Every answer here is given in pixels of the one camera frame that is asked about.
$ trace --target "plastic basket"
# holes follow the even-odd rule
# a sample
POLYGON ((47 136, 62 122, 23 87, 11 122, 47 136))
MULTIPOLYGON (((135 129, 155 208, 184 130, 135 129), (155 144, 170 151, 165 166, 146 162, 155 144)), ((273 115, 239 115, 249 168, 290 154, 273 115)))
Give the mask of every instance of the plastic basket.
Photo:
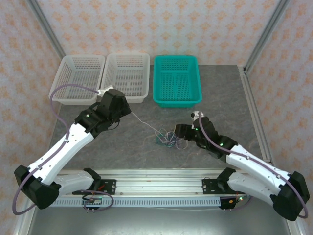
POLYGON ((161 107, 185 108, 201 102, 198 62, 190 55, 155 57, 153 100, 161 107))
MULTIPOLYGON (((98 90, 105 63, 102 55, 66 55, 63 57, 55 75, 49 97, 59 86, 77 84, 98 90)), ((54 95, 53 101, 65 105, 92 105, 97 100, 97 94, 78 87, 65 87, 54 95)))
POLYGON ((111 53, 104 67, 101 88, 113 85, 129 103, 141 103, 149 91, 150 56, 146 53, 111 53))

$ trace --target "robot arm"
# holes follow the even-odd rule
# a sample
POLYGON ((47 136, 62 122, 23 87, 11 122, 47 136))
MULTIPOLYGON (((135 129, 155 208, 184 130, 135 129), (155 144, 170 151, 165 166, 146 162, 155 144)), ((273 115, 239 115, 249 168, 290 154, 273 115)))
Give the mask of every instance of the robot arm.
POLYGON ((234 169, 226 168, 217 178, 219 188, 223 191, 230 188, 234 191, 241 191, 255 196, 272 205, 282 217, 294 221, 299 216, 303 206, 292 188, 282 178, 288 180, 288 183, 296 189, 303 202, 306 203, 310 195, 304 177, 296 171, 289 174, 265 163, 233 139, 219 135, 208 117, 201 115, 202 127, 205 133, 215 145, 222 147, 222 149, 217 148, 203 134, 199 123, 199 115, 198 111, 191 114, 194 120, 192 125, 176 125, 175 134, 179 138, 195 141, 198 147, 209 150, 217 159, 251 175, 244 176, 234 169))
POLYGON ((131 113, 122 92, 108 87, 100 90, 102 100, 82 111, 69 130, 69 137, 62 137, 46 154, 29 167, 19 166, 15 171, 18 184, 47 160, 66 141, 64 147, 45 165, 39 168, 25 183, 22 191, 39 209, 50 206, 57 197, 77 190, 95 190, 101 177, 90 168, 77 175, 57 176, 69 160, 101 132, 107 131, 120 118, 131 113))

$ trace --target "white plastic basket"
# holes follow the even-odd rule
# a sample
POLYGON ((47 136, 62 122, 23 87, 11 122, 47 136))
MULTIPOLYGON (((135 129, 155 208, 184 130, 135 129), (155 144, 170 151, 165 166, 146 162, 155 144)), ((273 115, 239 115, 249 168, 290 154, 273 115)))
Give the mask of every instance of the white plastic basket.
MULTIPOLYGON (((49 97, 59 86, 77 84, 98 90, 105 63, 102 55, 66 55, 63 57, 55 75, 49 97)), ((65 105, 92 105, 97 100, 97 94, 79 87, 64 87, 58 90, 53 101, 65 105)))
POLYGON ((140 52, 111 53, 104 67, 101 89, 113 85, 129 103, 141 103, 149 91, 150 56, 140 52))

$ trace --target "wall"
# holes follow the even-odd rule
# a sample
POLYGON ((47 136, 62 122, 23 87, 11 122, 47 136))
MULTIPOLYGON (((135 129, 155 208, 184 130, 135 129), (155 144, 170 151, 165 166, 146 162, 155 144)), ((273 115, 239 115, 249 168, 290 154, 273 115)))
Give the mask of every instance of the wall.
POLYGON ((66 54, 139 50, 246 64, 279 0, 40 0, 66 54))
MULTIPOLYGON (((301 172, 313 197, 313 5, 292 0, 249 74, 274 160, 301 172)), ((306 220, 313 231, 311 215, 306 220)))
POLYGON ((0 230, 10 235, 17 217, 14 170, 46 152, 55 119, 48 93, 60 59, 25 0, 0 2, 0 230))

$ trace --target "teal basket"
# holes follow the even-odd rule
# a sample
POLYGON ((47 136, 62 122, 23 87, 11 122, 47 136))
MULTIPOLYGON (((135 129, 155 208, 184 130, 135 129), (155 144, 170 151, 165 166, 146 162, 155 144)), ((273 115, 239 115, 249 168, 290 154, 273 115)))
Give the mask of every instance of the teal basket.
POLYGON ((153 100, 162 108, 188 108, 201 102, 197 58, 191 55, 156 56, 153 100))

